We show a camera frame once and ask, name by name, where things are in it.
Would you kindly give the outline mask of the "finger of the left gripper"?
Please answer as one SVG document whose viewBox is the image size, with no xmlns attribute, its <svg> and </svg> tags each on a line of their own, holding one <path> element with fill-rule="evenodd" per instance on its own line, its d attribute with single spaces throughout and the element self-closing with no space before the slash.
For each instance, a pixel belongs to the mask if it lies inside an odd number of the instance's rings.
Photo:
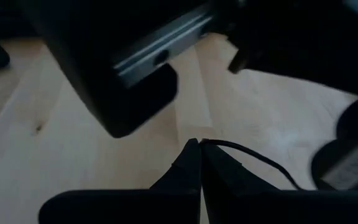
<svg viewBox="0 0 358 224">
<path fill-rule="evenodd" d="M 358 0 L 217 1 L 237 53 L 229 71 L 258 70 L 358 95 Z"/>
</svg>

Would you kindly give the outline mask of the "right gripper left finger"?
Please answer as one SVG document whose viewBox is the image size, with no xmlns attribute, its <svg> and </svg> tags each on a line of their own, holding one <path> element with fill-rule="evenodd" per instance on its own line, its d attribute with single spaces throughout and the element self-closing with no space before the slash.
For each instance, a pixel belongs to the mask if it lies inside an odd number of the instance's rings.
<svg viewBox="0 0 358 224">
<path fill-rule="evenodd" d="M 201 188 L 201 149 L 197 139 L 189 139 L 169 170 L 150 189 Z"/>
</svg>

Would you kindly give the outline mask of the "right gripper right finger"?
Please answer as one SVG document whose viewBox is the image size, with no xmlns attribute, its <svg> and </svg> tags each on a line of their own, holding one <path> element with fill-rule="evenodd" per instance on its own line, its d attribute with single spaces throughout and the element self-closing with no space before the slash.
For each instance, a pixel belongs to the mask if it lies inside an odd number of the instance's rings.
<svg viewBox="0 0 358 224">
<path fill-rule="evenodd" d="M 203 188 L 214 195 L 254 195 L 278 189 L 247 170 L 221 149 L 216 141 L 201 142 L 203 148 Z"/>
</svg>

